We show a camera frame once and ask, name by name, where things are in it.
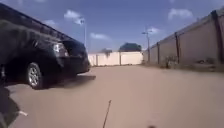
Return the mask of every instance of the parking lot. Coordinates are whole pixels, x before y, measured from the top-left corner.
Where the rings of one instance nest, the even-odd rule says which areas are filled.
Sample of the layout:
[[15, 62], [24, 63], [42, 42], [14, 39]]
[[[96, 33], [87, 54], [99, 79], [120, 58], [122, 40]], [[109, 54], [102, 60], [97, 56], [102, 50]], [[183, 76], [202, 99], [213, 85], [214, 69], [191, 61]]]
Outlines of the parking lot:
[[11, 85], [18, 114], [11, 128], [223, 128], [224, 79], [218, 73], [140, 66], [99, 67], [34, 91]]

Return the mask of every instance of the car bumper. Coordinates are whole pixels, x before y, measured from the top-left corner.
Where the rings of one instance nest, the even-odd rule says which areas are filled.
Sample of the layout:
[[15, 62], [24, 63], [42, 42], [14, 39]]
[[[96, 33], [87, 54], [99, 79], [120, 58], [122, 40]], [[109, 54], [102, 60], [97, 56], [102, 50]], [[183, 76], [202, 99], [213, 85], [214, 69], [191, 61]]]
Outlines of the car bumper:
[[90, 70], [90, 63], [87, 58], [64, 57], [57, 60], [64, 73], [80, 74]]

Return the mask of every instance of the car wheel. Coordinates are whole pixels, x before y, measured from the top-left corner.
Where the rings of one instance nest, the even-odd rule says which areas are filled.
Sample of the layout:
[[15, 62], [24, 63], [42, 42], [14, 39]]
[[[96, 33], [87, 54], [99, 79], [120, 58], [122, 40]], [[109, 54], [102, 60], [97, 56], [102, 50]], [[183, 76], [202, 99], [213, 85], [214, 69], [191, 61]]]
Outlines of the car wheel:
[[37, 63], [30, 63], [27, 68], [27, 82], [33, 89], [43, 89], [43, 76]]

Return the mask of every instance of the sky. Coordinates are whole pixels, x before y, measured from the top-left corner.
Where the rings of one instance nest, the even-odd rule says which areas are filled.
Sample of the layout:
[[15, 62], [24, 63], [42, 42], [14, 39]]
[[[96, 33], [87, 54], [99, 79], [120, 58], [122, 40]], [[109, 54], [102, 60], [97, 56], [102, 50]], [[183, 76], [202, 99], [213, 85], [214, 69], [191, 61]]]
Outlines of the sky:
[[212, 10], [224, 0], [0, 0], [84, 43], [89, 52], [117, 51], [125, 42], [147, 48]]

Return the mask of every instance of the fence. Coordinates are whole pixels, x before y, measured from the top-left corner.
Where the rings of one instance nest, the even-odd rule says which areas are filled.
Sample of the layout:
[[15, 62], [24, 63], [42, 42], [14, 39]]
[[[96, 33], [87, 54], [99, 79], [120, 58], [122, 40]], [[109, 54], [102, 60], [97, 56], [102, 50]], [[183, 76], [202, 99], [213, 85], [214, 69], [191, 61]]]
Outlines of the fence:
[[[212, 11], [196, 23], [175, 32], [150, 48], [150, 63], [173, 58], [181, 64], [224, 62], [224, 8]], [[148, 51], [143, 53], [148, 60]]]
[[142, 63], [143, 55], [141, 52], [112, 52], [89, 54], [88, 58], [92, 66], [137, 65]]

